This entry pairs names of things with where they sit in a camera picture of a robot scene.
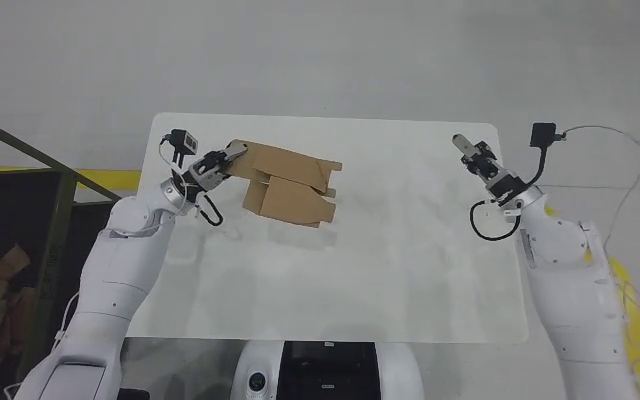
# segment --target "flattened cardboard box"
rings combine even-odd
[[[263,217],[317,228],[333,221],[336,206],[322,198],[335,197],[329,188],[332,171],[342,164],[313,158],[278,147],[244,140],[247,152],[236,159],[227,173],[249,179],[242,206]]]

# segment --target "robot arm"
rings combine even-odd
[[[486,143],[474,146],[462,135],[453,142],[492,202],[520,223],[533,302],[556,351],[567,398],[637,400],[624,345],[626,317],[595,226],[548,215],[548,195],[501,167]]]
[[[78,306],[64,336],[27,375],[16,399],[117,398],[120,350],[131,318],[160,274],[175,217],[226,180],[226,168],[246,151],[233,145],[210,152],[184,175],[174,172],[159,186],[116,203],[85,263]]]

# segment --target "white table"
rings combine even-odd
[[[306,228],[242,209],[248,182],[211,193],[225,217],[209,228],[195,212],[178,220],[158,282],[129,336],[521,342],[527,338],[513,239],[489,243],[469,226],[488,194],[460,164],[451,136],[487,141],[488,124],[246,115],[159,114],[140,189],[169,174],[161,136],[187,129],[199,154],[246,139],[340,161],[332,174],[331,224]],[[478,212],[488,234],[510,226]]]

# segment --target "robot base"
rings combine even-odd
[[[423,400],[418,364],[405,343],[250,341],[231,400]]]

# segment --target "gray floor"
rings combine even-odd
[[[162,111],[489,122],[529,177],[532,122],[640,126],[635,0],[4,0],[0,126],[74,166],[139,168]],[[28,162],[8,150],[0,164]],[[638,149],[574,132],[541,180],[606,231]],[[611,253],[640,282],[640,191]],[[429,399],[562,399],[548,339],[420,345]],[[129,343],[125,383],[154,398],[223,398],[241,344]]]

